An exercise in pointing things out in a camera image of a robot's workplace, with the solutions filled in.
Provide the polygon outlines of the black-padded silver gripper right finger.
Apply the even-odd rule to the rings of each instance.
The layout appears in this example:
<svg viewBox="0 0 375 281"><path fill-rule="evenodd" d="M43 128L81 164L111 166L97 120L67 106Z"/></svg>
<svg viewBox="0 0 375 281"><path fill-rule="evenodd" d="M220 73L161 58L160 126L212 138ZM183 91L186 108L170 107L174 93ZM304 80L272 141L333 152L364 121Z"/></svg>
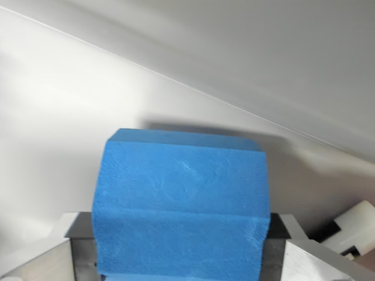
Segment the black-padded silver gripper right finger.
<svg viewBox="0 0 375 281"><path fill-rule="evenodd" d="M260 280L374 280L374 273L309 239L291 214L271 214Z"/></svg>

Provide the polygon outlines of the black-padded silver gripper left finger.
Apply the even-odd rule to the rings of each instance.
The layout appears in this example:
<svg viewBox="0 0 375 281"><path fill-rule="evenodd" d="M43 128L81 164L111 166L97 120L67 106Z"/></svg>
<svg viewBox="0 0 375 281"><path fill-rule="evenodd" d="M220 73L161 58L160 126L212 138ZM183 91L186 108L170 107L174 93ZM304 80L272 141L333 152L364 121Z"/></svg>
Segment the black-padded silver gripper left finger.
<svg viewBox="0 0 375 281"><path fill-rule="evenodd" d="M10 254L10 280L101 280L91 213L63 214L48 236Z"/></svg>

